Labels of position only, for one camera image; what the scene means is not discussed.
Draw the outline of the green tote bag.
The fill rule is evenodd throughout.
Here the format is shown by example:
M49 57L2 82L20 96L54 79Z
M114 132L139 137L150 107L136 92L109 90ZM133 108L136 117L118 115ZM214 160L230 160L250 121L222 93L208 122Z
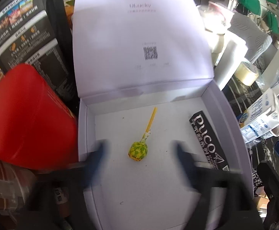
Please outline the green tote bag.
M272 31L275 34L279 34L279 26L275 14L273 14L270 11L267 12L265 16L265 21L270 31Z
M261 14L261 7L259 0L238 0L238 5L242 5L245 9L254 15Z

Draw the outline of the white open gift box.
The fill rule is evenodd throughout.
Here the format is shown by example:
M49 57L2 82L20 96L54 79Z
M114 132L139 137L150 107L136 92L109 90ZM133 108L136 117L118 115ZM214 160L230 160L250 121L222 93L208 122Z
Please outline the white open gift box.
M75 0L74 70L80 97L78 150L85 159L109 142L84 192L97 229L182 229L199 194L189 188L173 141L206 161L189 119L203 111L229 169L253 190L250 158L225 95L194 0ZM157 112L148 154L128 151Z

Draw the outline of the red canister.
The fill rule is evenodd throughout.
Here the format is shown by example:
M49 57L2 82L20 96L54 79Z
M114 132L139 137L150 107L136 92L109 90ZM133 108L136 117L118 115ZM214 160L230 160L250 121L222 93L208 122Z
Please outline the red canister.
M33 170L78 162L76 117L28 64L0 81L0 160Z

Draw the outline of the clear packing tape roll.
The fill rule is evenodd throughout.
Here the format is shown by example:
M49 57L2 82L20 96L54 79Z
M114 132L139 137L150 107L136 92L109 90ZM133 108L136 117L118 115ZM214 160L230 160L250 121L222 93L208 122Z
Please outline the clear packing tape roll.
M259 70L250 62L243 61L236 69L234 76L245 86L251 86L257 80Z

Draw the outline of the grey leaf pattern chair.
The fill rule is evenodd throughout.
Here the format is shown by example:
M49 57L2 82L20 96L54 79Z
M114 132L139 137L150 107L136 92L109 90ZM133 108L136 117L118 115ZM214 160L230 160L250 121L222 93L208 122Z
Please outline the grey leaf pattern chair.
M253 64L271 45L272 38L263 32L249 17L236 12L231 19L231 27L224 35L224 44L238 39L235 34L245 41L248 51L245 58Z

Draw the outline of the yellow green lollipop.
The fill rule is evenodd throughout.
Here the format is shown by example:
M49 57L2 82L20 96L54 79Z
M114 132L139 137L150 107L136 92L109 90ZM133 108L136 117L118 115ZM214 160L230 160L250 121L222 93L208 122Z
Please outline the yellow green lollipop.
M129 148L128 156L132 160L141 161L147 156L148 146L146 144L146 140L150 136L150 129L151 129L153 120L155 118L156 112L157 112L157 107L154 107L150 120L148 122L148 125L146 127L146 130L145 130L141 140L139 142L134 142L131 145L131 147Z

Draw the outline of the black Puco pack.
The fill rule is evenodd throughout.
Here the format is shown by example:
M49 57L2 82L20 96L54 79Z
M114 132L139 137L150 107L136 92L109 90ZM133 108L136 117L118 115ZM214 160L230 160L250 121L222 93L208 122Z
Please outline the black Puco pack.
M194 113L189 119L208 163L217 170L229 171L229 165L211 124L203 111Z

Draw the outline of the blue white milk carton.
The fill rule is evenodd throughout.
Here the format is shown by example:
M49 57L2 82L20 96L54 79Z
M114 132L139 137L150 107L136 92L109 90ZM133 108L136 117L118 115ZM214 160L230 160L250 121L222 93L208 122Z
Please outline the blue white milk carton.
M245 143L279 126L279 99L271 88L244 111L239 126Z

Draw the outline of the black snack bag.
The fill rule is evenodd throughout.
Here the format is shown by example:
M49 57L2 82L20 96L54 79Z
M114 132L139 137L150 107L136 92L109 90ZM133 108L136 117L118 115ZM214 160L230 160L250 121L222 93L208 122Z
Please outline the black snack bag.
M63 0L0 0L0 64L32 65L63 100L76 96Z

